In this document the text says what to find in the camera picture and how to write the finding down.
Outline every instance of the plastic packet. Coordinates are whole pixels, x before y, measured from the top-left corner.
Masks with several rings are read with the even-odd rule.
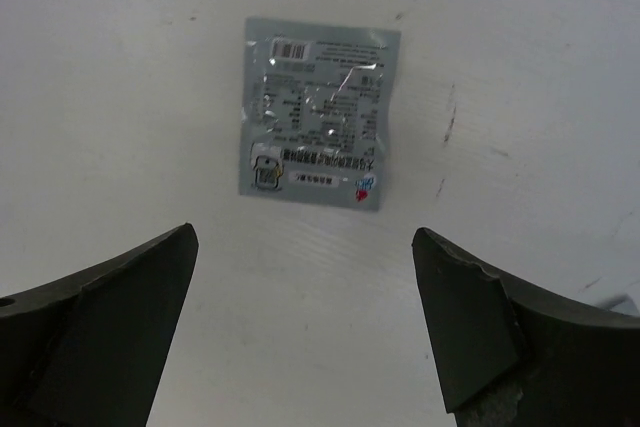
[[[240,193],[377,210],[400,33],[245,28]]]

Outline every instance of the snack packet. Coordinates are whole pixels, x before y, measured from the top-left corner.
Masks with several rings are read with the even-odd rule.
[[[245,28],[240,193],[377,210],[400,33]]]

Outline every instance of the white surface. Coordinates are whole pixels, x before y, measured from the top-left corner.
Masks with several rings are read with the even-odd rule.
[[[237,196],[253,14],[402,30],[378,214]],[[200,237],[150,426],[452,426],[414,281],[422,225],[573,298],[640,293],[640,0],[0,0],[0,15],[0,295],[184,221]]]

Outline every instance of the white label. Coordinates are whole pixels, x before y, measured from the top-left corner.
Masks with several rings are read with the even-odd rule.
[[[340,185],[340,177],[336,175],[293,171],[289,172],[289,182],[292,184],[310,185],[311,187],[335,189]]]
[[[281,147],[276,145],[269,145],[263,143],[255,143],[251,146],[251,167],[256,166],[256,162],[258,157],[265,156],[269,157],[276,162],[279,162],[280,153],[282,151]]]
[[[276,38],[271,45],[271,57],[304,62],[309,57],[308,42]]]

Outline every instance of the barcode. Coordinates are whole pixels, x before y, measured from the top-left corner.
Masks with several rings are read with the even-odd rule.
[[[275,39],[271,48],[271,57],[305,61],[309,55],[309,44],[287,39]]]
[[[340,184],[340,179],[335,175],[296,171],[289,173],[289,182],[293,184],[310,185],[313,187],[336,188]]]

